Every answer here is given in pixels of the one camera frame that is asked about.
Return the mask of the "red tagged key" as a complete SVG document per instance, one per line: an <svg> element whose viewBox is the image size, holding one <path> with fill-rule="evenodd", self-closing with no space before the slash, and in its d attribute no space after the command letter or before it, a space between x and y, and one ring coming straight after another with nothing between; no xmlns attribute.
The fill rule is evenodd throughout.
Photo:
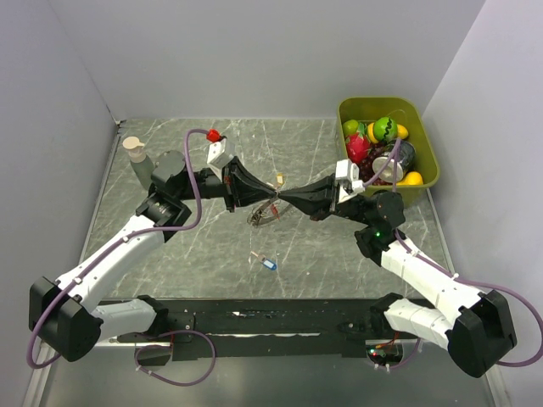
<svg viewBox="0 0 543 407"><path fill-rule="evenodd" d="M276 216L277 218L279 217L279 211L276 207L276 205L274 203L272 203L270 205L270 209L271 209L271 212L273 213L274 216Z"/></svg>

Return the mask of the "blue tagged key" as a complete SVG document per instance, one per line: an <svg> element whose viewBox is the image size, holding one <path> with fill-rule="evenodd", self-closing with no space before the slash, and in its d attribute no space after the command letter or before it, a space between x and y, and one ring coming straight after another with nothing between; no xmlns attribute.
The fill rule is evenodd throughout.
<svg viewBox="0 0 543 407"><path fill-rule="evenodd" d="M277 263L275 261L269 259L264 254L258 254L254 251L250 252L248 261L250 264L254 262L258 262L259 264L261 264L263 267L267 268L268 270L275 271L277 269Z"/></svg>

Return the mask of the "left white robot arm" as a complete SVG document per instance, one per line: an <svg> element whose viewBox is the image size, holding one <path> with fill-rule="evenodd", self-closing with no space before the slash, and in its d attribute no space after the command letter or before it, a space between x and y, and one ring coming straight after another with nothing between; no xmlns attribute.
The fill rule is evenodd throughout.
<svg viewBox="0 0 543 407"><path fill-rule="evenodd" d="M161 302L143 295L103 305L107 292L140 259L176 233L195 228L203 199L221 198L234 211L276 195L274 187L250 174L229 153L220 153L200 171L193 170L184 153L171 150L161 155L148 196L121 230L74 269L54 281L42 277L31 286L28 364L45 367L34 360L36 340L54 349L57 358L76 361L111 337L137 332L150 341L161 339L169 314Z"/></svg>

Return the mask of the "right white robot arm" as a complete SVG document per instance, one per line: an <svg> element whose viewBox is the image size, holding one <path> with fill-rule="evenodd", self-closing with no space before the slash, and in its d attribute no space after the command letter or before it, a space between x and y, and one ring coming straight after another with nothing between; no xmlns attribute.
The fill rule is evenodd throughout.
<svg viewBox="0 0 543 407"><path fill-rule="evenodd" d="M379 337L405 332L445 349L455 364L479 378L517 344L507 300L460 283L430 264L403 232L401 195L382 190L371 197L354 194L331 176L306 187L282 191L278 197L313 220L335 215L360 222L355 232L361 254L398 276L431 303L414 304L396 294L386 296L370 319Z"/></svg>

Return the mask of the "dark grapes toy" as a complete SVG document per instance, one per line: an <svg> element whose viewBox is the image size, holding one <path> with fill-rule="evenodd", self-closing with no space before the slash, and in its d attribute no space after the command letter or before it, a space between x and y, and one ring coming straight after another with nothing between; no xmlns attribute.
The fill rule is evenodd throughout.
<svg viewBox="0 0 543 407"><path fill-rule="evenodd" d="M374 177L375 172L372 168L373 161L379 157L385 149L384 145L377 145L368 151L367 156L358 164L359 167L359 177L364 181L369 181Z"/></svg>

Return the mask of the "red dragon fruit toy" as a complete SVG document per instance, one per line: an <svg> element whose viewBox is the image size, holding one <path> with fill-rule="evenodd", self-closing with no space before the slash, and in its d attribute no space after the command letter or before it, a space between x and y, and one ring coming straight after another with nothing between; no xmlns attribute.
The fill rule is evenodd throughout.
<svg viewBox="0 0 543 407"><path fill-rule="evenodd" d="M357 165L360 165L372 151L372 143L358 132L347 136L345 147L348 159Z"/></svg>

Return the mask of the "green lime toy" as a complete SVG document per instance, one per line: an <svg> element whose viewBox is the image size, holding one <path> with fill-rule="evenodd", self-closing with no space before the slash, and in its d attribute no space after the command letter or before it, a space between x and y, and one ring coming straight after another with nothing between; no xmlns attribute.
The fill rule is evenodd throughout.
<svg viewBox="0 0 543 407"><path fill-rule="evenodd" d="M358 120L347 120L342 124L342 130L346 137L352 134L356 134L358 132L358 128L359 128Z"/></svg>

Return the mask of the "yellow banana toy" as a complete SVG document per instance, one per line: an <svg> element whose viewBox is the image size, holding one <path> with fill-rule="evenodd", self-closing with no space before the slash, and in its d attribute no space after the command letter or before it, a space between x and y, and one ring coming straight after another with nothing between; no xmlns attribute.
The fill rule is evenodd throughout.
<svg viewBox="0 0 543 407"><path fill-rule="evenodd" d="M417 171L408 172L400 181L396 183L397 186L421 186L423 184L423 176Z"/></svg>

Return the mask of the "green watermelon toy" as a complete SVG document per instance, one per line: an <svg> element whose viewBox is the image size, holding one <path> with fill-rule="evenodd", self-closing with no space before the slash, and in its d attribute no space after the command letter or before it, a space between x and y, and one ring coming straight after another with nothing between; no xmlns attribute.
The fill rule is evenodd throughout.
<svg viewBox="0 0 543 407"><path fill-rule="evenodd" d="M378 142L390 142L397 138L398 126L390 116L384 116L374 122L372 133Z"/></svg>

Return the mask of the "black tin can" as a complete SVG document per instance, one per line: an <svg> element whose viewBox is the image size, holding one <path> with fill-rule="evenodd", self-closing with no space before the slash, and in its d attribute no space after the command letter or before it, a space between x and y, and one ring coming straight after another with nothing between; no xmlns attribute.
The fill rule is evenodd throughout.
<svg viewBox="0 0 543 407"><path fill-rule="evenodd" d="M395 142L388 143L372 162L373 172L377 174L383 169L379 178L390 184L401 181L416 158L416 149L410 142L401 140L397 152L392 154L394 147Z"/></svg>

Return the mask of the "grey bottle with beige cap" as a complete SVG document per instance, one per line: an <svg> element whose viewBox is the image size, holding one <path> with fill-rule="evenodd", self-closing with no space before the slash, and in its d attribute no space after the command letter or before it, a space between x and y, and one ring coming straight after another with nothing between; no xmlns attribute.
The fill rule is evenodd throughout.
<svg viewBox="0 0 543 407"><path fill-rule="evenodd" d="M137 179L145 190L148 190L152 184L151 175L154 171L154 162L147 155L145 144L138 137L126 137L122 142L122 147L128 153L130 164Z"/></svg>

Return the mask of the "yellow lemon toy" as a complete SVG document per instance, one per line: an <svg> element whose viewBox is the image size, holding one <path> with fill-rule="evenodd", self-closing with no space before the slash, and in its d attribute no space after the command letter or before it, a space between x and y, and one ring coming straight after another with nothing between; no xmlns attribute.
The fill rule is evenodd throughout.
<svg viewBox="0 0 543 407"><path fill-rule="evenodd" d="M409 137L409 131L403 125L397 125L397 136L406 140Z"/></svg>

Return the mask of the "olive green plastic bin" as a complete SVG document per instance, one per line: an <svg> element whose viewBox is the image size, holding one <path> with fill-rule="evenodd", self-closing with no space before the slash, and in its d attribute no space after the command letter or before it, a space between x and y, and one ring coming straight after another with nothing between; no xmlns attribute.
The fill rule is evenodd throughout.
<svg viewBox="0 0 543 407"><path fill-rule="evenodd" d="M337 107L336 124L336 151L337 160L347 159L342 124L347 120L359 120L366 123L373 122L383 116L390 116L398 124L409 131L407 141L415 150L414 170L422 175L424 183L421 186L398 186L397 192L401 194L404 206L411 207L417 200L426 194L440 176L440 168L434 154L434 149L421 116L415 105L399 97L352 97L347 98Z"/></svg>

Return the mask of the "black mounting base plate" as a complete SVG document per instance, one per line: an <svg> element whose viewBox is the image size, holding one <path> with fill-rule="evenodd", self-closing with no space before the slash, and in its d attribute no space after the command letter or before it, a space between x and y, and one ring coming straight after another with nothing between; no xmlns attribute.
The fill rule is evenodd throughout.
<svg viewBox="0 0 543 407"><path fill-rule="evenodd" d="M412 340L377 320L364 298L164 299L165 324L120 343L170 344L175 361L218 357L337 354L364 358L370 343Z"/></svg>

